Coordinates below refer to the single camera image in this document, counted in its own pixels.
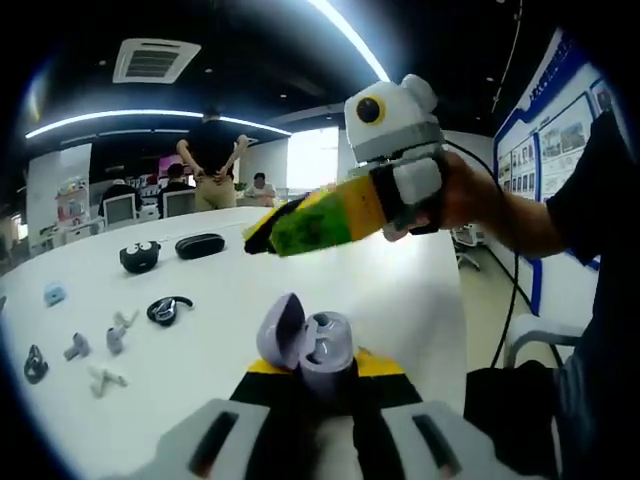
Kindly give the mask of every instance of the ceiling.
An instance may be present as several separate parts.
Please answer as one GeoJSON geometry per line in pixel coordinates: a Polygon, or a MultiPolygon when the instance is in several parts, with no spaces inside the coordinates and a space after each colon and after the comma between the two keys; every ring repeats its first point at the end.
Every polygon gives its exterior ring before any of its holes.
{"type": "MultiPolygon", "coordinates": [[[[493,108],[513,45],[519,0],[330,3],[391,80],[416,73],[431,83],[440,99],[436,113],[443,128],[488,136],[519,99],[555,29],[535,0],[524,1],[516,49],[493,108]]],[[[77,137],[127,129],[186,130],[198,122],[114,117],[24,139],[35,128],[75,115],[137,108],[200,112],[213,101],[224,115],[273,124],[292,112],[341,103],[378,79],[349,40],[306,0],[113,0],[95,7],[80,5],[51,10],[58,16],[75,13],[74,20],[66,18],[59,29],[47,30],[46,44],[32,52],[35,73],[22,88],[25,99],[10,138],[14,167],[77,137]],[[174,84],[114,84],[114,64],[127,38],[182,40],[202,49],[174,84]]],[[[278,126],[299,131],[343,122],[340,114],[327,118],[320,113],[278,126]]],[[[261,141],[281,138],[264,130],[248,133],[261,141]]],[[[111,135],[100,145],[123,155],[127,149],[162,155],[170,153],[175,138],[111,135]]],[[[15,170],[12,178],[23,181],[15,170]]]]}

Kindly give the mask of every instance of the air conditioner vent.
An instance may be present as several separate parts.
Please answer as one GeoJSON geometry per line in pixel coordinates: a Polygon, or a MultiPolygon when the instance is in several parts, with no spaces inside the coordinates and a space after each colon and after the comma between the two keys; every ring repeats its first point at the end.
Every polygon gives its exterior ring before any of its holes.
{"type": "Polygon", "coordinates": [[[127,39],[120,46],[113,82],[173,83],[200,48],[173,40],[127,39]]]}

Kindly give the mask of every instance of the floor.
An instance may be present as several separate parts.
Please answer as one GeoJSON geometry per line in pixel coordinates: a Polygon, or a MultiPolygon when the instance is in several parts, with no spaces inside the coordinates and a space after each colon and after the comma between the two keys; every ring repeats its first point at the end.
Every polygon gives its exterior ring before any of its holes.
{"type": "MultiPolygon", "coordinates": [[[[478,248],[469,253],[480,264],[480,271],[468,263],[460,266],[460,283],[467,318],[467,366],[472,371],[491,364],[509,309],[513,284],[488,250],[478,248]]],[[[523,313],[530,313],[530,310],[518,293],[513,319],[523,313]]],[[[544,365],[556,366],[551,349],[542,343],[530,343],[521,350],[518,364],[527,360],[538,360],[544,365]]],[[[498,360],[498,366],[501,365],[502,353],[498,360]]]]}

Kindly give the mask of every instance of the window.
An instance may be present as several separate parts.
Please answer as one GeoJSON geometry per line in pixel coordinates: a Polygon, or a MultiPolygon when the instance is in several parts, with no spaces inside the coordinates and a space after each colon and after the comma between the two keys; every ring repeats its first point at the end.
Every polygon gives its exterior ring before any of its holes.
{"type": "Polygon", "coordinates": [[[16,230],[18,231],[18,241],[25,238],[29,235],[29,229],[27,228],[26,223],[22,223],[22,215],[17,214],[11,217],[13,224],[15,225],[16,230]]]}
{"type": "Polygon", "coordinates": [[[313,190],[338,177],[338,127],[298,132],[289,138],[287,188],[313,190]]]}

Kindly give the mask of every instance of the green sponge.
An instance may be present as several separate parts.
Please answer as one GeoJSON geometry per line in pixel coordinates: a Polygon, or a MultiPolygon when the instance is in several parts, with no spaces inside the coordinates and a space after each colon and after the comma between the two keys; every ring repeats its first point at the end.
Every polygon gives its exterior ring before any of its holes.
{"type": "Polygon", "coordinates": [[[281,257],[341,245],[351,241],[348,222],[342,199],[331,194],[280,218],[271,232],[271,244],[281,257]]]}

